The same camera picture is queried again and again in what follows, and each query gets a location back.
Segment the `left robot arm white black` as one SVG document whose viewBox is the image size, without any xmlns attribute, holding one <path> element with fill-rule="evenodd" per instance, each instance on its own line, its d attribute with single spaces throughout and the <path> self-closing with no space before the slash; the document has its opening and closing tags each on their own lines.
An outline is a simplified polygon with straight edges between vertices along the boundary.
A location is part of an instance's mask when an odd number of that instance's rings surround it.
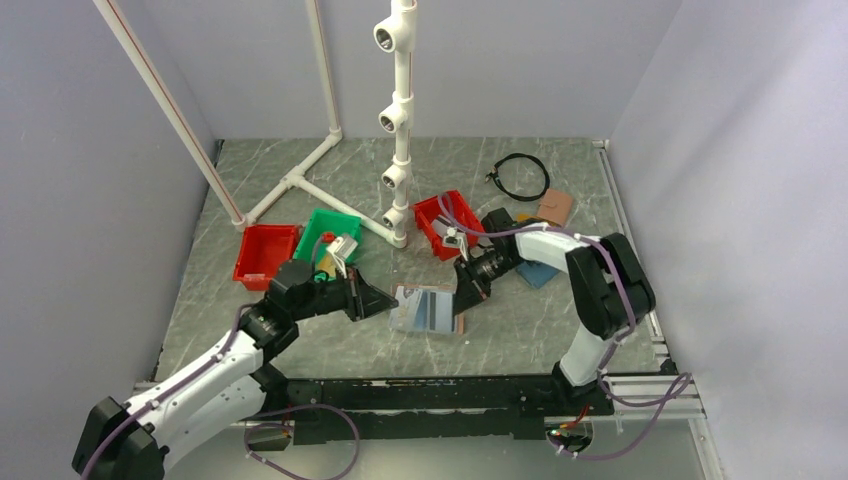
<svg viewBox="0 0 848 480">
<path fill-rule="evenodd" d="M 72 457 L 83 479 L 162 479 L 186 454 L 255 414 L 279 417 L 285 378 L 271 361 L 299 336 L 301 320 L 333 312 L 361 321 L 397 307 L 355 265 L 334 277 L 302 260 L 280 265 L 263 297 L 238 307 L 231 329 L 176 374 L 123 402 L 89 412 Z"/>
</svg>

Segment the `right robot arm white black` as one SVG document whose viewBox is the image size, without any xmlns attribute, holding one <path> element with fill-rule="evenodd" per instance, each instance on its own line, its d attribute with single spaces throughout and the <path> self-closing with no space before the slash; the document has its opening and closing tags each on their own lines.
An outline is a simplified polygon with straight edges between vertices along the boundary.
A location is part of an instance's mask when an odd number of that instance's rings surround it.
<svg viewBox="0 0 848 480">
<path fill-rule="evenodd" d="M 654 290 L 630 241 L 621 233 L 584 236 L 545 222 L 518 222 L 504 208 L 485 215 L 482 227 L 490 247 L 453 264 L 453 313 L 483 303 L 492 283 L 522 263 L 541 263 L 566 273 L 580 325 L 552 369 L 550 392 L 557 411 L 578 413 L 598 386 L 612 346 L 656 307 Z"/>
</svg>

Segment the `orange credit card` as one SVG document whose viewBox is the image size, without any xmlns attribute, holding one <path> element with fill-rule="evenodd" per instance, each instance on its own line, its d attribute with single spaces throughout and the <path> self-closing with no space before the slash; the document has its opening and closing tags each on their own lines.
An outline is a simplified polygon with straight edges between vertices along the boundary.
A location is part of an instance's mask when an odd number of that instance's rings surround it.
<svg viewBox="0 0 848 480">
<path fill-rule="evenodd" d="M 336 266 L 331 256 L 324 255 L 320 261 L 316 263 L 316 270 L 325 272 L 329 277 L 334 277 Z"/>
</svg>

